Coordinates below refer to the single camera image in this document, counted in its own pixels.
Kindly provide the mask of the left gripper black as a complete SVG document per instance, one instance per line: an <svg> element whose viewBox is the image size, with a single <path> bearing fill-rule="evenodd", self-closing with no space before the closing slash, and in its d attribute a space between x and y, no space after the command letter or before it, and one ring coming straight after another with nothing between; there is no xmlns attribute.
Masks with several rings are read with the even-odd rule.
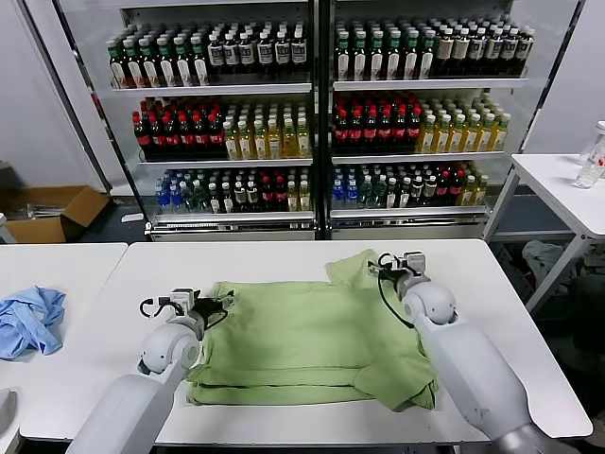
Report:
<svg viewBox="0 0 605 454"><path fill-rule="evenodd" d="M226 317L233 314L236 305L223 307L223 304L231 304L234 301L234 292L229 291L218 298L198 298L193 305L193 312L201 320L204 330L221 323Z"/></svg>

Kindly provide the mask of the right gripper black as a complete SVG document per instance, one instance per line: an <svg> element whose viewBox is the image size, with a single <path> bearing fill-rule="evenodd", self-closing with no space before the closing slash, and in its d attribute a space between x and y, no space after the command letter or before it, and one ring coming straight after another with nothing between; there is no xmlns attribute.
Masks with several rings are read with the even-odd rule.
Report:
<svg viewBox="0 0 605 454"><path fill-rule="evenodd" d="M406 278L406 262L400 258L391 258L380 266L368 262L369 276L396 284L400 279Z"/></svg>

